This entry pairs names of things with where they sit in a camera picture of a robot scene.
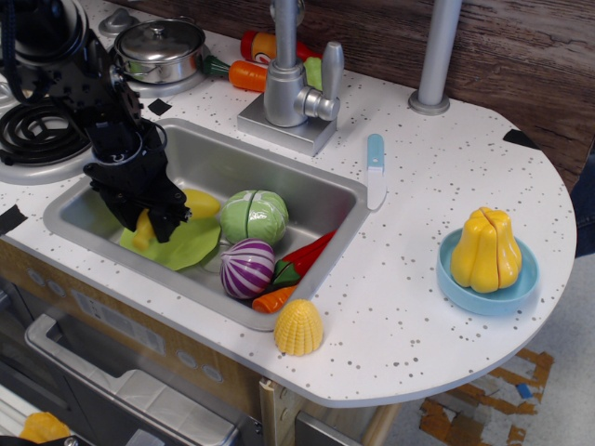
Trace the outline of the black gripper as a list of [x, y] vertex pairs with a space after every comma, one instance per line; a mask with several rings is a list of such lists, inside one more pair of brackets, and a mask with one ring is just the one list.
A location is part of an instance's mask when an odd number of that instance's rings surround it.
[[138, 126], [100, 123], [88, 129], [94, 161], [85, 165], [96, 191], [116, 219], [135, 231], [139, 216], [148, 217], [159, 243], [167, 243], [188, 220], [186, 196], [167, 176], [167, 137], [158, 124], [141, 119]]

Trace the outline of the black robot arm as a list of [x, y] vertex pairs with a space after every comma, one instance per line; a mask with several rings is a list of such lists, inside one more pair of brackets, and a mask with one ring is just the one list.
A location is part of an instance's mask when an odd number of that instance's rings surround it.
[[168, 178], [167, 136], [142, 118], [139, 96], [112, 64], [77, 1], [4, 1], [1, 73], [16, 100], [44, 98], [87, 137], [90, 185], [127, 229], [146, 212], [160, 243], [191, 216]]

